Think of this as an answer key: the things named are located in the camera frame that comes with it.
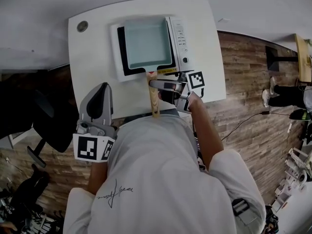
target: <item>yellow label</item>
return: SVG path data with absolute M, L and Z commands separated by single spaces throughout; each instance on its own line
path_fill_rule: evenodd
M 177 71 L 176 68 L 167 68 L 167 69 L 157 70 L 157 73 L 162 75 L 162 74 L 167 74 L 167 73 L 174 73 L 176 71 Z

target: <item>shirt sleeve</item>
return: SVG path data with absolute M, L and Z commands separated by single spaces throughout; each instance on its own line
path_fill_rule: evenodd
M 210 163 L 209 174 L 221 181 L 231 202 L 238 198 L 246 200 L 251 210 L 250 214 L 256 218 L 250 224 L 246 224 L 239 216 L 235 217 L 237 233 L 261 233 L 265 225 L 265 204 L 240 154 L 229 150 L 217 153 Z
M 73 188 L 70 191 L 63 226 L 64 234 L 87 233 L 94 198 L 93 194 L 82 188 Z

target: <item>white t-shirt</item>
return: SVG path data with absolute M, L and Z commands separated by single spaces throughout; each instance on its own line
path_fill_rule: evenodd
M 306 86 L 303 94 L 303 102 L 309 113 L 312 113 L 312 87 Z
M 240 155 L 216 154 L 208 175 L 196 154 L 192 130 L 177 116 L 122 126 L 97 195 L 71 190 L 63 233 L 260 233 L 264 202 Z M 256 216 L 248 226 L 234 217 L 236 198 L 245 199 Z

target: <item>forearm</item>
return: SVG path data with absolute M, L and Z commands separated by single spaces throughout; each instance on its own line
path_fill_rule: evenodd
M 213 156 L 223 151 L 222 141 L 208 115 L 205 104 L 200 99 L 192 102 L 190 111 L 192 112 L 192 119 L 203 161 L 209 167 Z
M 107 178 L 107 162 L 93 163 L 91 166 L 90 178 L 87 191 L 96 195 Z

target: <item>wooden handle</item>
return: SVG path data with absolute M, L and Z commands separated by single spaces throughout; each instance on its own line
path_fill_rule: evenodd
M 153 117 L 157 118 L 157 117 L 160 116 L 159 105 L 158 105 L 158 89 L 157 88 L 152 88 L 150 86 L 150 81 L 151 80 L 157 80 L 157 71 L 155 71 L 155 72 L 147 72 L 146 73 L 146 78 L 147 78 L 148 88 L 149 88 L 149 91 L 150 91 L 152 114 L 153 114 Z

